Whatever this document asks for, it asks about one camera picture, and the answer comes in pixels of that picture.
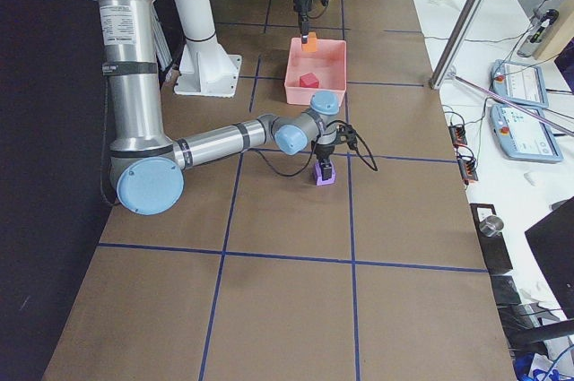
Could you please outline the purple foam block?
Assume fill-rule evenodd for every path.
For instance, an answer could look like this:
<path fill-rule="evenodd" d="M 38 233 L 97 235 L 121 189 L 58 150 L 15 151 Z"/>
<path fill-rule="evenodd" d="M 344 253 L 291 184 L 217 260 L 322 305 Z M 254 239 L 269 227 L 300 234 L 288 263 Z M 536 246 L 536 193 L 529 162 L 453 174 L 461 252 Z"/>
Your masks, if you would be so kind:
<path fill-rule="evenodd" d="M 313 176 L 317 186 L 332 185 L 336 180 L 336 172 L 333 164 L 322 167 L 318 162 L 314 165 Z"/>

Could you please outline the white mast base bracket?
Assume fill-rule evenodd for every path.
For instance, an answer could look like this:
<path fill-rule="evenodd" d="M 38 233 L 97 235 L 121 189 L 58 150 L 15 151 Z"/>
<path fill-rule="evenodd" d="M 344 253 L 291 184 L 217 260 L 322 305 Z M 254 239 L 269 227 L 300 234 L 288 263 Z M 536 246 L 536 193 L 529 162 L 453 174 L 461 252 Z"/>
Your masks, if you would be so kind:
<path fill-rule="evenodd" d="M 231 98 L 235 95 L 241 55 L 228 54 L 216 39 L 188 40 L 174 91 L 184 96 Z"/>

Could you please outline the teach pendant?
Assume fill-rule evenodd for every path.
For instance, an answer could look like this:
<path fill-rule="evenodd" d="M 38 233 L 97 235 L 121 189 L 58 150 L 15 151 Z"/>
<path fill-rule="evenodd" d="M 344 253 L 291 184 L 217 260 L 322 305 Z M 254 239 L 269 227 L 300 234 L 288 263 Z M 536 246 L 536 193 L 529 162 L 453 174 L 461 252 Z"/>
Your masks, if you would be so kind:
<path fill-rule="evenodd" d="M 495 139 L 510 160 L 559 163 L 563 154 L 552 129 L 534 118 L 543 117 L 540 108 L 526 108 L 531 115 L 509 105 L 495 104 L 490 121 Z"/>
<path fill-rule="evenodd" d="M 494 93 L 517 104 L 549 107 L 544 75 L 539 65 L 498 59 L 491 65 L 491 87 Z"/>

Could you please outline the far teach pendant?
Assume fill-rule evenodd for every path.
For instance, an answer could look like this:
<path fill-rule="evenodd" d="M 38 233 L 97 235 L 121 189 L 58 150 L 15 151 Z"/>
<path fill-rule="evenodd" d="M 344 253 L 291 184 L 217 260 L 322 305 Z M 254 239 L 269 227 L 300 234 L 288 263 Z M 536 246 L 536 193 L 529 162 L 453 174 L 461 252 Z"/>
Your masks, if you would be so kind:
<path fill-rule="evenodd" d="M 491 65 L 491 87 L 494 93 L 517 104 L 549 107 L 544 75 L 539 65 L 498 59 Z"/>

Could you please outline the orange foam block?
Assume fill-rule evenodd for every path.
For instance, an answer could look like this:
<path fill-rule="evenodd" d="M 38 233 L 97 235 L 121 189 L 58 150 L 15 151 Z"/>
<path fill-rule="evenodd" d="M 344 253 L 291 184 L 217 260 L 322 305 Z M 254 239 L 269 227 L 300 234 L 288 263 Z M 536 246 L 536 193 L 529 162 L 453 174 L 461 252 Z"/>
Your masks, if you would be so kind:
<path fill-rule="evenodd" d="M 305 53 L 315 53 L 317 51 L 317 34 L 312 31 L 305 39 L 301 39 L 301 50 Z"/>

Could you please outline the small metal cup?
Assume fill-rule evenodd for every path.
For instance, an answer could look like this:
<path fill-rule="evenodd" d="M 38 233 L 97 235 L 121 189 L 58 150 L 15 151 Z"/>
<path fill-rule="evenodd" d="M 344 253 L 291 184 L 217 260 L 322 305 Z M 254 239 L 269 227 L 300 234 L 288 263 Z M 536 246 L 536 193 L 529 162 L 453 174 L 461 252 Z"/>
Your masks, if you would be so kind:
<path fill-rule="evenodd" d="M 504 228 L 503 220 L 497 215 L 489 215 L 479 221 L 479 231 L 485 237 L 494 237 L 499 235 Z"/>

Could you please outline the aluminium frame post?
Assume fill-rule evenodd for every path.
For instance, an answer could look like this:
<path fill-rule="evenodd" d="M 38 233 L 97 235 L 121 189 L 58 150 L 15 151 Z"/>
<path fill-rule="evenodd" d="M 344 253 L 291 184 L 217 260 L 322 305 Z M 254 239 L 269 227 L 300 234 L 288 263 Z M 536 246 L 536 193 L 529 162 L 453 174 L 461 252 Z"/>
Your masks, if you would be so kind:
<path fill-rule="evenodd" d="M 478 14 L 484 0 L 466 0 L 457 22 L 448 38 L 448 42 L 439 58 L 436 68 L 429 80 L 433 90 L 438 90 L 446 80 L 451 66 L 454 64 L 459 49 L 462 47 L 474 17 Z"/>

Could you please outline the long metal rod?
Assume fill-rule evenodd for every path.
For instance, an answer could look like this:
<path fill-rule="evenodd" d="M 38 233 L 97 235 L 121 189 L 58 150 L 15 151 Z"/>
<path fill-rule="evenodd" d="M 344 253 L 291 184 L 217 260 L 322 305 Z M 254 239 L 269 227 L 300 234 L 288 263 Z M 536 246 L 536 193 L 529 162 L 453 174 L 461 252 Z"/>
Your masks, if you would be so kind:
<path fill-rule="evenodd" d="M 557 123 L 555 123 L 555 122 L 553 122 L 553 121 L 551 121 L 551 120 L 549 120 L 549 119 L 547 119 L 547 118 L 545 118 L 545 117 L 542 117 L 542 116 L 540 116 L 540 115 L 538 115 L 538 114 L 536 114 L 536 113 L 534 113 L 534 112 L 531 112 L 531 111 L 527 110 L 525 107 L 523 107 L 523 106 L 521 106 L 521 105 L 519 105 L 519 104 L 513 102 L 512 100 L 509 100 L 509 99 L 507 99 L 507 98 L 505 98 L 505 97 L 502 97 L 502 96 L 500 96 L 499 94 L 497 94 L 497 93 L 495 93 L 495 92 L 492 92 L 492 91 L 489 91 L 489 90 L 487 90 L 487 89 L 484 89 L 484 88 L 482 88 L 482 87 L 476 85 L 475 83 L 469 82 L 468 80 L 466 80 L 466 79 L 464 79 L 464 78 L 462 78 L 462 77 L 460 77 L 460 76 L 457 76 L 457 75 L 454 75 L 454 76 L 452 77 L 452 80 L 453 80 L 453 81 L 460 82 L 460 83 L 464 84 L 465 86 L 467 86 L 467 87 L 469 87 L 469 88 L 471 88 L 471 89 L 474 89 L 474 90 L 476 90 L 476 91 L 479 91 L 479 92 L 485 94 L 488 98 L 493 98 L 494 100 L 498 101 L 499 103 L 503 103 L 503 104 L 505 104 L 505 105 L 507 105 L 507 106 L 509 106 L 509 107 L 512 107 L 512 108 L 514 108 L 514 109 L 516 109 L 516 110 L 518 110 L 518 111 L 520 111 L 520 112 L 522 112 L 522 113 L 524 113 L 524 114 L 526 114 L 526 115 L 532 117 L 533 119 L 539 121 L 540 123 L 543 123 L 543 124 L 545 124 L 545 125 L 547 125 L 547 126 L 553 128 L 553 129 L 556 129 L 556 130 L 558 130 L 558 131 L 560 131 L 560 132 L 562 132 L 562 133 L 564 133 L 564 134 L 566 134 L 566 135 L 568 135 L 568 136 L 571 136 L 571 137 L 574 136 L 574 133 L 573 133 L 572 130 L 569 130 L 568 128 L 566 128 L 566 127 L 564 127 L 564 126 L 561 126 L 561 125 L 559 125 L 559 124 L 557 124 Z"/>

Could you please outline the pink plastic bin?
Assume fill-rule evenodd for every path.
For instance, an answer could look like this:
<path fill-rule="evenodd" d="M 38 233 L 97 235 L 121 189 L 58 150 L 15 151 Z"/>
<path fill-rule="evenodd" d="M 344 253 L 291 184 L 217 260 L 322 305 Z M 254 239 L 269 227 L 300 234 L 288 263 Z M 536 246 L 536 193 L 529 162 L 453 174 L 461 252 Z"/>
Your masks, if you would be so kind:
<path fill-rule="evenodd" d="M 300 78 L 314 74 L 318 87 L 303 87 Z M 284 79 L 286 102 L 308 105 L 316 91 L 332 91 L 342 105 L 347 89 L 346 42 L 336 39 L 318 39 L 315 52 L 304 51 L 300 38 L 292 38 Z"/>

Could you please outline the near teach pendant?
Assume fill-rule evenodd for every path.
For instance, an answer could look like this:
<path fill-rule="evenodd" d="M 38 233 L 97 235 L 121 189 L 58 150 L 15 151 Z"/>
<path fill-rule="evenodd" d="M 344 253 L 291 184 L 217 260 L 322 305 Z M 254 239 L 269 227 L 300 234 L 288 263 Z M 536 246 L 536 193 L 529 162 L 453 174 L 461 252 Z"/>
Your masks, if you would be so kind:
<path fill-rule="evenodd" d="M 510 160 L 559 163 L 563 154 L 552 129 L 534 118 L 543 117 L 540 108 L 526 108 L 531 115 L 509 105 L 495 104 L 490 121 L 495 139 Z"/>

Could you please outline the red foam block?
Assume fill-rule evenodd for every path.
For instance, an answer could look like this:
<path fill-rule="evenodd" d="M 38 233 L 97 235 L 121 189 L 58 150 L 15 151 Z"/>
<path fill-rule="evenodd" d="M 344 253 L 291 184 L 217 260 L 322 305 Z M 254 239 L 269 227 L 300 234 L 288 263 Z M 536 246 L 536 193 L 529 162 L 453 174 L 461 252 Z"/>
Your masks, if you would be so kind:
<path fill-rule="evenodd" d="M 314 73 L 306 73 L 299 78 L 299 86 L 301 88 L 318 88 L 319 84 L 319 79 Z"/>

